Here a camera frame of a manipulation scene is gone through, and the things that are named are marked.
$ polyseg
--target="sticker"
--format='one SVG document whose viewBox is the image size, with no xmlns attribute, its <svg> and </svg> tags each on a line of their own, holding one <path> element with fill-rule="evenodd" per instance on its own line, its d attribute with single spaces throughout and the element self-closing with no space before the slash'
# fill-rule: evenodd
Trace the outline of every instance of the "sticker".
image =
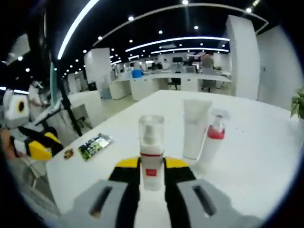
<svg viewBox="0 0 304 228">
<path fill-rule="evenodd" d="M 70 150 L 67 150 L 67 151 L 65 152 L 64 159 L 65 159 L 65 160 L 68 160 L 68 159 L 70 159 L 70 158 L 73 157 L 73 156 L 74 156 L 73 149 L 70 149 Z"/>
</svg>

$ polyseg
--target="black ceiling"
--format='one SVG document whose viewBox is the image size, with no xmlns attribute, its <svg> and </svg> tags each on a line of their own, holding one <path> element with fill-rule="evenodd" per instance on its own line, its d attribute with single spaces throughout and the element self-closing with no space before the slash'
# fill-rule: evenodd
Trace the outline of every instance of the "black ceiling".
<svg viewBox="0 0 304 228">
<path fill-rule="evenodd" d="M 47 7 L 47 41 L 50 44 L 53 57 L 57 57 L 67 31 L 88 2 L 89 0 L 53 0 L 49 2 Z M 189 0 L 189 2 L 198 3 L 202 1 Z M 246 9 L 252 5 L 253 0 L 204 0 L 204 2 Z M 104 36 L 117 26 L 127 22 L 130 15 L 138 17 L 152 10 L 180 3 L 181 0 L 100 0 L 78 25 L 57 67 L 61 74 L 65 72 L 66 69 L 70 69 L 70 72 L 75 72 L 79 68 L 83 68 L 83 50 L 93 48 L 93 44 L 97 41 L 98 36 Z M 267 7 L 263 0 L 254 8 L 253 12 L 270 22 L 265 30 L 278 24 L 278 19 L 275 14 Z M 226 29 L 227 16 L 229 14 L 252 20 L 256 30 L 264 24 L 263 21 L 259 19 L 229 9 L 215 7 L 171 9 L 133 21 L 104 38 L 94 48 L 114 48 L 115 51 L 111 52 L 111 54 L 114 56 L 117 54 L 118 57 L 125 61 L 130 53 L 133 55 L 145 54 L 145 56 L 147 56 L 152 51 L 159 50 L 159 46 L 161 45 L 158 44 L 129 53 L 125 52 L 128 48 L 148 42 L 186 36 L 223 37 Z M 218 48 L 220 44 L 218 41 L 212 40 L 184 40 L 182 42 L 174 42 L 176 46 L 182 44 L 183 48 L 200 47 L 200 43 L 203 43 L 203 47 L 206 48 Z M 9 68 L 11 68 L 11 77 L 19 77 L 19 79 L 16 80 L 19 81 L 19 83 L 16 83 L 19 89 L 25 89 L 25 82 L 21 82 L 21 78 L 25 79 L 29 78 L 29 76 L 34 76 L 41 80 L 48 77 L 48 75 L 41 75 L 42 73 L 40 73 L 39 66 L 37 66 L 37 56 L 35 54 L 36 52 L 29 53 L 23 61 L 17 61 L 9 66 Z M 27 73 L 25 72 L 25 68 L 30 68 L 31 71 Z"/>
</svg>

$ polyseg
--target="red label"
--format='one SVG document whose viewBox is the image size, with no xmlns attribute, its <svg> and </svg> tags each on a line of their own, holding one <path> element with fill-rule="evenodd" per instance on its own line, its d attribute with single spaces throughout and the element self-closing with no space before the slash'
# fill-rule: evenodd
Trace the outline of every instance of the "red label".
<svg viewBox="0 0 304 228">
<path fill-rule="evenodd" d="M 156 170 L 148 170 L 148 169 L 146 169 L 146 175 L 147 176 L 153 176 L 153 177 L 155 177 L 156 176 Z"/>
</svg>

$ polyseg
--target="led strip light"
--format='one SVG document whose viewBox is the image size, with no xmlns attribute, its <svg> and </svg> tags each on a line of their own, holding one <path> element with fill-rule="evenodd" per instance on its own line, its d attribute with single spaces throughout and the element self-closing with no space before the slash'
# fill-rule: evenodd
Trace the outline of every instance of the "led strip light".
<svg viewBox="0 0 304 228">
<path fill-rule="evenodd" d="M 153 51 L 151 54 L 157 54 L 162 52 L 169 52 L 169 51 L 187 51 L 187 50 L 208 50 L 208 51 L 224 51 L 229 52 L 229 50 L 226 49 L 218 49 L 218 48 L 207 48 L 207 47 L 189 47 L 189 48 L 176 48 L 176 49 L 168 49 L 168 50 L 161 50 L 161 51 Z"/>
<path fill-rule="evenodd" d="M 154 41 L 147 44 L 142 44 L 133 48 L 126 49 L 126 52 L 133 51 L 139 48 L 143 48 L 146 46 L 154 45 L 154 44 L 161 44 L 165 42 L 172 42 L 172 41 L 178 41 L 178 40 L 188 40 L 188 39 L 212 39 L 212 40 L 223 40 L 223 41 L 230 41 L 228 38 L 221 38 L 221 37 L 179 37 L 179 38 L 171 38 L 171 39 L 164 39 L 159 41 Z"/>
<path fill-rule="evenodd" d="M 73 22 L 72 26 L 70 27 L 70 29 L 68 30 L 65 39 L 63 40 L 63 43 L 61 45 L 61 48 L 59 50 L 57 59 L 61 59 L 63 56 L 63 53 L 67 47 L 68 42 L 70 41 L 73 33 L 75 32 L 76 28 L 78 27 L 78 25 L 80 24 L 80 22 L 82 21 L 82 19 L 87 15 L 87 13 L 91 10 L 91 8 L 93 8 L 94 5 L 96 5 L 96 3 L 99 0 L 90 0 L 89 3 L 82 9 L 82 11 L 80 12 L 80 14 L 77 16 L 77 18 L 75 19 L 75 21 Z"/>
<path fill-rule="evenodd" d="M 173 10 L 173 9 L 178 9 L 178 8 L 187 8 L 187 7 L 201 7 L 201 6 L 205 6 L 205 7 L 216 7 L 216 8 L 224 8 L 224 9 L 229 9 L 229 10 L 235 10 L 235 11 L 238 11 L 238 12 L 242 12 L 244 13 L 245 15 L 250 15 L 252 17 L 255 17 L 255 18 L 258 18 L 260 20 L 262 20 L 264 23 L 264 25 L 262 25 L 262 27 L 260 27 L 257 31 L 256 31 L 256 34 L 258 34 L 262 29 L 264 29 L 268 24 L 269 22 L 258 16 L 257 14 L 255 13 L 248 13 L 246 10 L 244 9 L 240 9 L 240 8 L 237 8 L 237 7 L 233 7 L 233 6 L 228 6 L 228 5 L 223 5 L 223 4 L 215 4 L 215 3 L 204 3 L 204 2 L 200 2 L 200 3 L 189 3 L 187 5 L 183 5 L 183 4 L 179 4 L 179 5 L 174 5 L 174 6 L 168 6 L 168 7 L 165 7 L 165 8 L 161 8 L 161 9 L 156 9 L 156 10 L 153 10 L 153 11 L 150 11 L 150 12 L 147 12 L 145 14 L 142 14 L 136 18 L 134 18 L 134 20 L 132 21 L 127 21 L 123 24 L 121 24 L 120 26 L 117 26 L 116 28 L 112 29 L 111 31 L 109 31 L 107 34 L 105 34 L 103 36 L 103 40 L 108 37 L 109 35 L 111 35 L 112 33 L 116 32 L 117 30 L 121 29 L 122 27 L 130 24 L 130 23 L 134 23 L 135 21 L 137 20 L 140 20 L 144 17 L 147 17 L 149 15 L 152 15 L 152 14 L 155 14 L 155 13 L 160 13 L 160 12 L 163 12 L 163 11 L 166 11 L 166 10 Z M 101 40 L 98 40 L 97 42 L 95 42 L 93 44 L 93 46 L 96 46 Z"/>
<path fill-rule="evenodd" d="M 116 62 L 112 62 L 111 65 L 114 65 L 114 64 L 117 64 L 117 63 L 121 63 L 122 61 L 121 60 L 118 60 Z"/>
<path fill-rule="evenodd" d="M 0 90 L 6 91 L 6 87 L 0 86 Z M 18 89 L 15 89 L 15 90 L 14 90 L 14 93 L 17 93 L 17 94 L 26 94 L 26 95 L 29 94 L 27 91 L 18 90 Z"/>
<path fill-rule="evenodd" d="M 133 59 L 133 58 L 138 58 L 138 57 L 139 57 L 139 55 L 132 56 L 132 57 L 129 57 L 129 60 L 130 60 L 130 59 Z"/>
</svg>

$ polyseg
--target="office desk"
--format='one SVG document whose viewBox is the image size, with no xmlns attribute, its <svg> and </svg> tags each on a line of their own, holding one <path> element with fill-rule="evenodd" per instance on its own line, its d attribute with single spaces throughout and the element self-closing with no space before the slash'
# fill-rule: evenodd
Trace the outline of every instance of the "office desk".
<svg viewBox="0 0 304 228">
<path fill-rule="evenodd" d="M 231 121 L 226 138 L 204 178 L 231 198 L 243 214 L 266 218 L 288 190 L 300 162 L 304 132 L 290 112 L 269 104 L 226 95 L 161 90 L 135 103 L 72 142 L 47 162 L 47 176 L 61 213 L 73 200 L 98 180 L 106 180 L 121 159 L 139 156 L 141 115 L 162 115 L 165 119 L 165 156 L 182 158 L 184 143 L 183 100 L 210 100 L 214 108 L 226 109 Z M 105 133 L 114 143 L 85 162 L 77 148 Z M 64 152 L 75 152 L 64 160 Z M 158 210 L 146 213 L 155 219 Z"/>
<path fill-rule="evenodd" d="M 139 101 L 160 89 L 168 89 L 168 79 L 180 78 L 182 91 L 201 91 L 202 80 L 213 80 L 231 83 L 231 80 L 224 76 L 205 74 L 152 74 L 140 78 L 123 77 L 110 84 L 110 91 L 113 99 L 120 99 L 132 94 L 135 101 Z"/>
<path fill-rule="evenodd" d="M 81 109 L 80 115 L 87 117 L 93 128 L 106 119 L 103 114 L 100 94 L 97 90 L 71 94 L 68 96 L 68 99 L 71 102 L 71 110 L 73 112 L 77 112 L 77 108 L 81 106 L 84 107 Z M 47 123 L 56 129 L 58 138 L 64 146 L 69 145 L 78 138 L 66 110 L 61 110 L 59 113 L 48 118 Z"/>
</svg>

